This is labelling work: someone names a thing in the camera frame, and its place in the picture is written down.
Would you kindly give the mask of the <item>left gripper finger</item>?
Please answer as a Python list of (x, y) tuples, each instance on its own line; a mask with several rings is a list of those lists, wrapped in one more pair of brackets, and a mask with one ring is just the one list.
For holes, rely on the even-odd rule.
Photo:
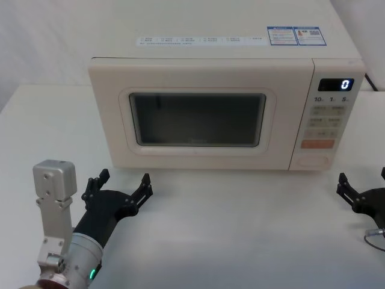
[(87, 182), (86, 189), (81, 196), (83, 201), (89, 201), (92, 197), (98, 194), (100, 189), (107, 183), (109, 180), (109, 170), (103, 169), (97, 178), (89, 178)]
[(142, 177), (140, 186), (125, 200), (125, 215), (136, 216), (139, 209), (153, 195), (150, 175), (145, 173)]

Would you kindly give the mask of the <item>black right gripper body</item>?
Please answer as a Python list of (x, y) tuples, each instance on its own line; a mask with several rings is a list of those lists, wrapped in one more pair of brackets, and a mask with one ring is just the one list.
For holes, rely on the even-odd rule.
[(371, 217), (378, 228), (384, 229), (384, 188), (374, 188), (363, 193), (355, 192), (352, 210)]

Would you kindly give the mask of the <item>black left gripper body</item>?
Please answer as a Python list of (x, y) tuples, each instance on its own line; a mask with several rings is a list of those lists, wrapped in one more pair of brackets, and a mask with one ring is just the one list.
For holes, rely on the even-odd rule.
[(138, 214), (139, 206), (132, 196), (114, 190), (100, 190), (84, 193), (86, 212), (74, 229), (75, 233), (86, 235), (105, 247), (121, 219)]

